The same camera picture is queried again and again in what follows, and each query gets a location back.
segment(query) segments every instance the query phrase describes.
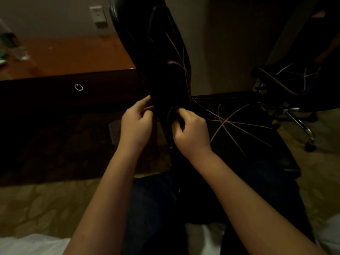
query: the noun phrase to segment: chair caster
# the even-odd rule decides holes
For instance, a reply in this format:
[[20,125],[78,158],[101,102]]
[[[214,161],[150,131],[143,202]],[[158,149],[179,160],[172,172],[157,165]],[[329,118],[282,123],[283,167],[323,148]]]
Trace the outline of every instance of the chair caster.
[[308,116],[307,121],[308,122],[317,122],[319,120],[318,115],[316,112],[312,112],[310,116]]
[[315,146],[314,144],[310,144],[309,142],[306,142],[305,144],[305,151],[306,152],[313,152],[317,149],[317,146]]

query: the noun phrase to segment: round drawer pull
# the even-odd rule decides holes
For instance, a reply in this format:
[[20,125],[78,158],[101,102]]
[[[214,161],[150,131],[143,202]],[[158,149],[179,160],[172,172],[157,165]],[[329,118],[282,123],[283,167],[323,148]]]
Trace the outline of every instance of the round drawer pull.
[[74,84],[74,88],[78,91],[83,91],[83,89],[84,89],[83,86],[78,84],[78,83]]

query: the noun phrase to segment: black pants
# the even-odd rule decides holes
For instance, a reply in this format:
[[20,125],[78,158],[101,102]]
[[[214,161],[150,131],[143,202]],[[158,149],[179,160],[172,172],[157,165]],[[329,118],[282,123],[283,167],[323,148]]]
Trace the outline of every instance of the black pants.
[[[312,230],[294,179],[276,164],[259,160],[241,178],[310,240]],[[170,171],[135,179],[130,200],[123,255],[188,254],[184,224],[177,208]],[[228,218],[221,254],[248,254]]]

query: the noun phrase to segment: green object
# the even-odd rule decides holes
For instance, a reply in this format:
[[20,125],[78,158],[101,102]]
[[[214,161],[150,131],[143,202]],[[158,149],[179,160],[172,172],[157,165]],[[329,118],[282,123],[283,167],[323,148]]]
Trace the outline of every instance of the green object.
[[7,55],[7,52],[3,49],[0,49],[0,58],[4,58]]
[[3,49],[0,49],[0,65],[6,64],[6,60],[3,59],[7,55],[7,52]]

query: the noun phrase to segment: plastic bottle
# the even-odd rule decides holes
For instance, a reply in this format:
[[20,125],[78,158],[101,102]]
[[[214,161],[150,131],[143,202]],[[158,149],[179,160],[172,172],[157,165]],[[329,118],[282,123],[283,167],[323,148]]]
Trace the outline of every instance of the plastic bottle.
[[17,59],[27,60],[30,58],[26,48],[21,45],[15,34],[2,19],[0,19],[0,39]]

